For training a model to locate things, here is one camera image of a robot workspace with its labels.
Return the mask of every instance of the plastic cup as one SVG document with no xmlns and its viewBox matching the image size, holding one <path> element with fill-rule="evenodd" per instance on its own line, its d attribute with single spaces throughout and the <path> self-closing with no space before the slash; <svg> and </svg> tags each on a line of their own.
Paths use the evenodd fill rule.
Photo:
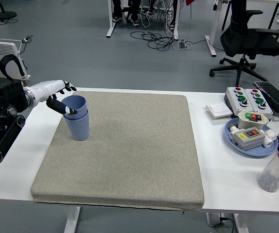
<svg viewBox="0 0 279 233">
<path fill-rule="evenodd" d="M 64 115 L 69 120 L 79 120 L 87 114 L 87 100 L 83 96 L 72 95 L 62 100 L 62 103 L 71 109 L 77 110 L 77 114 Z"/>
<path fill-rule="evenodd" d="M 66 124 L 71 132 L 72 138 L 76 141 L 83 141 L 89 137 L 89 112 L 78 120 L 70 120 L 64 116 Z"/>
</svg>

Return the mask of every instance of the shoe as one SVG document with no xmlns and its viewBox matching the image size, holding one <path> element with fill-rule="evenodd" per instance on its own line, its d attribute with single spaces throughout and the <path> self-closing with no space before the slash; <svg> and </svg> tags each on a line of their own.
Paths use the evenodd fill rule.
<svg viewBox="0 0 279 233">
<path fill-rule="evenodd" d="M 133 20 L 133 19 L 131 19 L 131 22 L 133 23 L 133 26 L 134 27 L 138 27 L 139 25 L 140 25 L 140 23 L 139 23 L 139 20 L 137 19 L 137 20 Z"/>
<path fill-rule="evenodd" d="M 145 17 L 150 18 L 150 17 L 154 17 L 155 12 L 154 12 L 154 10 L 142 9 L 142 10 L 140 11 L 140 14 L 141 14 L 142 16 L 145 16 Z"/>
<path fill-rule="evenodd" d="M 117 23 L 118 21 L 121 21 L 121 20 L 123 20 L 122 15 L 118 17 L 117 15 L 115 15 L 115 13 L 113 14 L 113 17 L 112 17 L 113 22 Z"/>
<path fill-rule="evenodd" d="M 175 19 L 173 19 L 172 22 L 170 23 L 169 29 L 172 31 L 175 29 Z"/>
</svg>

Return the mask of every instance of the plastic bottle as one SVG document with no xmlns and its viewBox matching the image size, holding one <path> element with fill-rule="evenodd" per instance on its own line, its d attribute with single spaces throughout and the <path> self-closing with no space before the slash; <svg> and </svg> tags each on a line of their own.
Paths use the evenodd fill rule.
<svg viewBox="0 0 279 233">
<path fill-rule="evenodd" d="M 277 192 L 279 189 L 279 152 L 264 168 L 257 181 L 263 190 Z"/>
</svg>

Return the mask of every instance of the white robotic hand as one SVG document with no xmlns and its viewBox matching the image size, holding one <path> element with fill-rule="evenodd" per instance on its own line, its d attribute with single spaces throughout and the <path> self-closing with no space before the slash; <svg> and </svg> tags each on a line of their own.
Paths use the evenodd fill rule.
<svg viewBox="0 0 279 233">
<path fill-rule="evenodd" d="M 33 86 L 23 88 L 28 102 L 28 106 L 36 107 L 39 102 L 46 101 L 47 106 L 53 110 L 66 115 L 76 114 L 73 110 L 56 99 L 56 93 L 64 94 L 67 91 L 76 91 L 77 89 L 69 82 L 63 80 L 45 81 Z"/>
</svg>

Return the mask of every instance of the blue plate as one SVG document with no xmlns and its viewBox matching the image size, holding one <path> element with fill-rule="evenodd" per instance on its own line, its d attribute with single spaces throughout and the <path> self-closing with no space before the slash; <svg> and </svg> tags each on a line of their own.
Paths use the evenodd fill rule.
<svg viewBox="0 0 279 233">
<path fill-rule="evenodd" d="M 271 145 L 270 147 L 267 147 L 265 148 L 263 145 L 260 145 L 259 147 L 255 147 L 255 148 L 252 148 L 252 149 L 249 149 L 249 150 L 242 150 L 240 148 L 238 148 L 236 145 L 234 145 L 232 142 L 231 142 L 231 138 L 229 136 L 230 134 L 230 130 L 228 129 L 228 126 L 231 125 L 231 124 L 234 124 L 235 126 L 237 126 L 238 124 L 238 121 L 239 121 L 239 118 L 235 118 L 235 119 L 232 119 L 230 120 L 226 125 L 225 125 L 225 135 L 228 139 L 228 141 L 230 142 L 230 144 L 238 151 L 240 151 L 241 153 L 243 154 L 247 154 L 247 155 L 250 155 L 250 156 L 256 156 L 256 157 L 264 157 L 264 156 L 267 156 L 271 153 L 273 153 L 277 148 L 278 148 L 278 140 L 276 139 L 273 143 L 273 145 Z M 270 128 L 266 125 L 263 126 L 262 130 L 267 131 L 269 130 Z"/>
</svg>

